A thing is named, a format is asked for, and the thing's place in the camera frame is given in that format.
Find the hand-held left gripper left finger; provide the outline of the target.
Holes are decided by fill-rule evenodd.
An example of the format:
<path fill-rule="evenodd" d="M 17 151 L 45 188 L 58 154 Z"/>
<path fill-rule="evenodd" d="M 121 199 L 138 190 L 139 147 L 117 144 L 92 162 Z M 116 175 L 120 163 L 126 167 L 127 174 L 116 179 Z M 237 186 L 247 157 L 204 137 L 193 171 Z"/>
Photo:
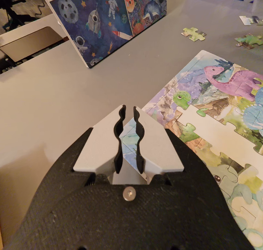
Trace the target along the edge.
<path fill-rule="evenodd" d="M 74 172 L 101 174 L 113 184 L 114 173 L 119 174 L 123 164 L 120 134 L 125 116 L 126 105 L 122 104 L 90 128 L 91 133 L 76 160 Z"/>

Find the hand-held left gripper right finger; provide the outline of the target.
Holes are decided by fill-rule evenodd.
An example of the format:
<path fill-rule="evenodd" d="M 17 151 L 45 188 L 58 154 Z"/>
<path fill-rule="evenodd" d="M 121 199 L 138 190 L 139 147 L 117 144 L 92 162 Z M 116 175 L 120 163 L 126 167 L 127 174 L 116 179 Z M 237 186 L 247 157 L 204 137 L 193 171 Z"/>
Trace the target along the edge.
<path fill-rule="evenodd" d="M 136 134 L 136 165 L 150 183 L 155 175 L 182 172 L 184 166 L 165 128 L 139 107 L 133 107 Z"/>

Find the dinosaur puzzle board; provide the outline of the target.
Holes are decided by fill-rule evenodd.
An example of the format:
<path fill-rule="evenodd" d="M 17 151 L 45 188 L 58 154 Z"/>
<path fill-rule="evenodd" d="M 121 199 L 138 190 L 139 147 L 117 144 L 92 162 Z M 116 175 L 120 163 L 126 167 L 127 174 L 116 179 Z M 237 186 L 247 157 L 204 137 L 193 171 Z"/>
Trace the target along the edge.
<path fill-rule="evenodd" d="M 200 51 L 142 110 L 206 164 L 254 249 L 262 249 L 262 74 Z"/>

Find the white dark puzzle piece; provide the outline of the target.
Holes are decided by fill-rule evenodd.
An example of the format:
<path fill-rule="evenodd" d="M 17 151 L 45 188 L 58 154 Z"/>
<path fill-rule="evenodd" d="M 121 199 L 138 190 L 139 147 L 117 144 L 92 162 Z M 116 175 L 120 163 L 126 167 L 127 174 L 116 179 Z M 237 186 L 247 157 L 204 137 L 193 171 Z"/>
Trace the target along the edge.
<path fill-rule="evenodd" d="M 263 20 L 258 16 L 251 16 L 251 17 L 239 16 L 239 18 L 245 26 L 250 26 L 252 24 L 256 24 L 258 26 L 263 25 Z"/>

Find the green brown puzzle piece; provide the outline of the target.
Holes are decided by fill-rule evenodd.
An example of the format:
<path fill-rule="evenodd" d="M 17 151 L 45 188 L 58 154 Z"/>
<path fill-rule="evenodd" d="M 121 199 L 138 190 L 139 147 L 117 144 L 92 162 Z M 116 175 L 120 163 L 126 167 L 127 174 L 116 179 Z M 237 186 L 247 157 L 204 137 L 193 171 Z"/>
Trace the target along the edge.
<path fill-rule="evenodd" d="M 255 46 L 261 46 L 263 44 L 263 36 L 262 35 L 252 35 L 252 34 L 248 34 L 248 35 L 244 35 L 243 37 L 238 37 L 235 38 L 235 40 L 238 42 L 236 44 L 237 47 L 245 47 L 247 49 L 253 49 L 255 48 Z"/>

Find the light green puzzle piece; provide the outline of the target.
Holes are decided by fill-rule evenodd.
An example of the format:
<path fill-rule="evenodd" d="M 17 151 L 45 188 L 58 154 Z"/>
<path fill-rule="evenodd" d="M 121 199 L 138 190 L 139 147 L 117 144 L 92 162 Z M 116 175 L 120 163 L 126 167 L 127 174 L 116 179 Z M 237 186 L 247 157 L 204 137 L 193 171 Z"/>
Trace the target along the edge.
<path fill-rule="evenodd" d="M 197 40 L 203 41 L 203 40 L 205 40 L 205 36 L 206 36 L 206 33 L 198 32 L 198 29 L 194 28 L 194 27 L 184 28 L 183 32 L 181 34 L 185 37 L 190 36 L 189 39 L 194 41 L 194 42 Z"/>

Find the illustrated puzzle box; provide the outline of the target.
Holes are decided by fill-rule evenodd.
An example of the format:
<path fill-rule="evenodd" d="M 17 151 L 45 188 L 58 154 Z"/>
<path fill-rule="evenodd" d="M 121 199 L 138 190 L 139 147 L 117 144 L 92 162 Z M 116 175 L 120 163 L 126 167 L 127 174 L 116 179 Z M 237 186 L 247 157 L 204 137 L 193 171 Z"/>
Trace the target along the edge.
<path fill-rule="evenodd" d="M 88 68 L 167 13 L 167 0 L 45 1 Z"/>

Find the black office chair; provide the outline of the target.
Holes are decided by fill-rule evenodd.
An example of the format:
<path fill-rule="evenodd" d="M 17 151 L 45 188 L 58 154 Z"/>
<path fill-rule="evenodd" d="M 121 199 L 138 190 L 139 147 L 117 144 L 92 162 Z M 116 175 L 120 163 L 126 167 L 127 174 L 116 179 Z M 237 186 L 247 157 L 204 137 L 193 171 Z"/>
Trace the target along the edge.
<path fill-rule="evenodd" d="M 45 16 L 45 0 L 0 0 L 1 34 Z"/>

